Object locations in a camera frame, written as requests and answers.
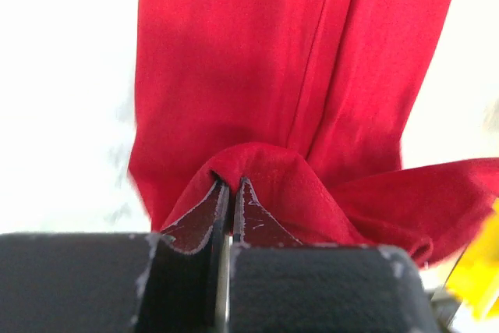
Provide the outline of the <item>red t shirt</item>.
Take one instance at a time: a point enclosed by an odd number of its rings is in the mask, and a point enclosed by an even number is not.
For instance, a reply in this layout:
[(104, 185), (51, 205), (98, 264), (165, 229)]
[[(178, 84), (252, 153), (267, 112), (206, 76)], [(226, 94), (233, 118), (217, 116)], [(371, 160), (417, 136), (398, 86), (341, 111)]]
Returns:
[(451, 0), (139, 0), (129, 170), (153, 230), (248, 179), (305, 243), (472, 242), (495, 158), (404, 169), (401, 138)]

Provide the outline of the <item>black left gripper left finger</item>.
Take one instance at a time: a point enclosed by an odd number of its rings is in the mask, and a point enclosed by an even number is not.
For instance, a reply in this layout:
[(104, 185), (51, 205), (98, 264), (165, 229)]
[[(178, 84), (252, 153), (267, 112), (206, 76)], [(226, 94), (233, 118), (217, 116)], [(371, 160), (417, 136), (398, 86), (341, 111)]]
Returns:
[(4, 332), (223, 332), (229, 189), (162, 232), (1, 237)]

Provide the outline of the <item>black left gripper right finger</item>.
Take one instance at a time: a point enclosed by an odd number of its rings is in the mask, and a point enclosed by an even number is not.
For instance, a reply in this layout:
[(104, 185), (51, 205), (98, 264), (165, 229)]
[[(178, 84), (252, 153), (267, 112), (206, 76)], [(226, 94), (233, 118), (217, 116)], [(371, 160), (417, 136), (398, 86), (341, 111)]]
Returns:
[(249, 179), (235, 201), (231, 332), (436, 332), (419, 272), (393, 246), (307, 246), (263, 207)]

